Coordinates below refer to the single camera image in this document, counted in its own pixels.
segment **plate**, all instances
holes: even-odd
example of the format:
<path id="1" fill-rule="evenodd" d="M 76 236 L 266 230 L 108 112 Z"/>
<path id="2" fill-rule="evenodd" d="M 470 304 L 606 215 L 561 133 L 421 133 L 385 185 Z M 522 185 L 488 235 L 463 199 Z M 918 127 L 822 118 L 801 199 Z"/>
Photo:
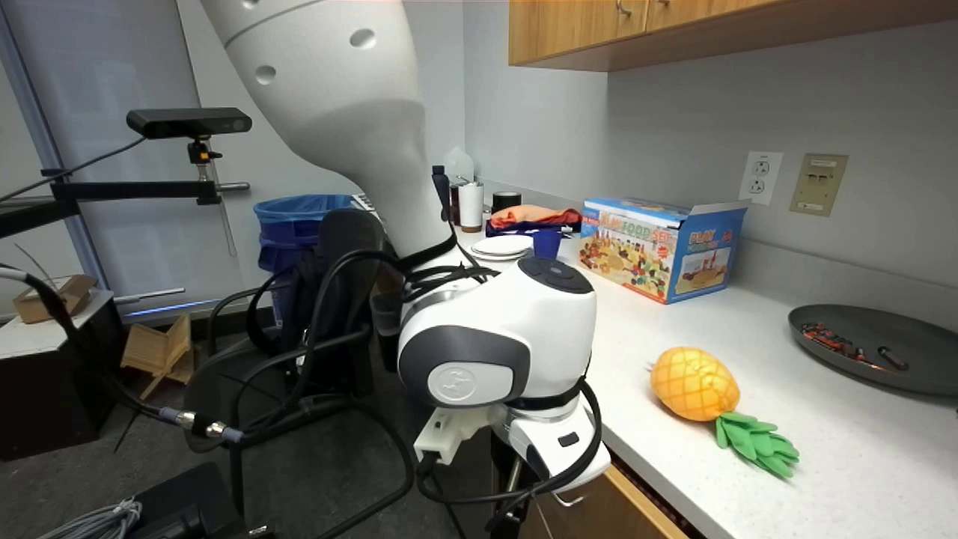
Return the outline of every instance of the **plate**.
<path id="1" fill-rule="evenodd" d="M 798 344 L 867 384 L 958 396 L 958 332 L 859 305 L 804 305 L 789 314 Z"/>
<path id="2" fill-rule="evenodd" d="M 485 236 L 470 250 L 477 257 L 519 260 L 534 253 L 534 236 Z"/>

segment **pineapple leaves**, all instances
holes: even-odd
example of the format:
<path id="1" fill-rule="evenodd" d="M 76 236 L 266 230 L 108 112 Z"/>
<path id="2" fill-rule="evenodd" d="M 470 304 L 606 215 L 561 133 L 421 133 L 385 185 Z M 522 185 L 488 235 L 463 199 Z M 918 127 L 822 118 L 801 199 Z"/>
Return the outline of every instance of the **pineapple leaves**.
<path id="1" fill-rule="evenodd" d="M 780 480 L 792 480 L 801 450 L 775 432 L 780 425 L 742 413 L 715 420 L 715 440 L 721 450 L 735 450 L 742 462 L 765 467 Z"/>

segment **blue bin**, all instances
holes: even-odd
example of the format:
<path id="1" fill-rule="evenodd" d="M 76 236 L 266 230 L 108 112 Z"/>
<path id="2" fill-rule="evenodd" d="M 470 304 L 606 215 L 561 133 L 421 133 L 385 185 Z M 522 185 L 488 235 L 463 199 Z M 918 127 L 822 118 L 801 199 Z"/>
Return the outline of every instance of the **blue bin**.
<path id="1" fill-rule="evenodd" d="M 364 211 L 353 194 L 301 194 L 262 202 L 262 260 L 266 274 L 287 274 L 319 245 L 322 226 L 335 211 Z"/>

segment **cereal box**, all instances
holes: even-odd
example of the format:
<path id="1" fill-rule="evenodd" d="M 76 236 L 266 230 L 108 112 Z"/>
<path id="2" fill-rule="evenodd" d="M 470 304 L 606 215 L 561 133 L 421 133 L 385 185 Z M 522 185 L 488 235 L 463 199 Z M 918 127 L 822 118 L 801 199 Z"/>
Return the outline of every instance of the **cereal box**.
<path id="1" fill-rule="evenodd" d="M 742 223 L 742 205 L 663 208 L 591 199 L 581 263 L 656 304 L 680 304 L 729 286 Z"/>

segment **wooden cabinet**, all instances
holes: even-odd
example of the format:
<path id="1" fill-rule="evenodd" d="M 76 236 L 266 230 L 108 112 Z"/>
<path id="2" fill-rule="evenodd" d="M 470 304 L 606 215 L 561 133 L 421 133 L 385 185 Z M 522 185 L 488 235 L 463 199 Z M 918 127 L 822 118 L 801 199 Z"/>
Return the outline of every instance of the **wooden cabinet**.
<path id="1" fill-rule="evenodd" d="M 510 62 L 615 73 L 945 19 L 956 0 L 510 0 Z"/>
<path id="2" fill-rule="evenodd" d="M 563 494 L 563 501 L 539 497 L 522 527 L 522 539 L 581 536 L 680 539 L 687 530 L 674 524 L 620 467 L 612 467 L 596 483 Z"/>

